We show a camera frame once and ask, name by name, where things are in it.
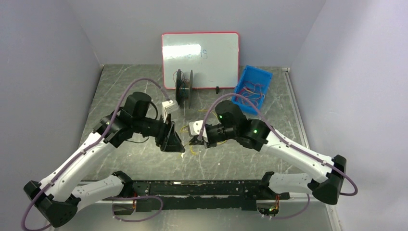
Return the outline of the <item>black perforated cable spool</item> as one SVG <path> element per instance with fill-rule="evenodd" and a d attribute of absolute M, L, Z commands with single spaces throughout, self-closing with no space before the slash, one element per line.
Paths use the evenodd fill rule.
<path fill-rule="evenodd" d="M 190 109 L 192 103 L 193 71 L 190 71 L 189 78 L 185 78 L 184 73 L 178 69 L 175 86 L 175 97 L 179 107 Z"/>

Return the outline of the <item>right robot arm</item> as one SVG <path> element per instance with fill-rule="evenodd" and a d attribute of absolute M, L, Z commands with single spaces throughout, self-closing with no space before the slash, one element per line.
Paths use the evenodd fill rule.
<path fill-rule="evenodd" d="M 283 136 L 259 119 L 248 119 L 238 105 L 221 101 L 215 108 L 219 123 L 203 120 L 188 124 L 192 145 L 215 147 L 217 143 L 235 140 L 239 145 L 262 154 L 273 154 L 301 170 L 298 174 L 272 173 L 266 177 L 268 191 L 273 193 L 306 193 L 319 201 L 336 205 L 344 182 L 346 159 L 314 152 Z"/>

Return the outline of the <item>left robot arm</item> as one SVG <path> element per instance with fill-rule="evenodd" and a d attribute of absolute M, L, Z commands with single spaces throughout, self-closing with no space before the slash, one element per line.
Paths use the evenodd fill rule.
<path fill-rule="evenodd" d="M 41 181 L 29 181 L 24 191 L 31 206 L 44 216 L 51 227 L 61 227 L 81 209 L 106 198 L 130 198 L 138 195 L 133 180 L 122 171 L 84 186 L 79 182 L 90 169 L 137 133 L 153 137 L 163 152 L 184 152 L 184 146 L 175 132 L 171 112 L 178 109 L 176 101 L 162 102 L 155 118 L 148 118 L 153 105 L 151 97 L 134 92 L 122 97 L 115 110 L 103 117 L 84 143 L 55 171 Z"/>

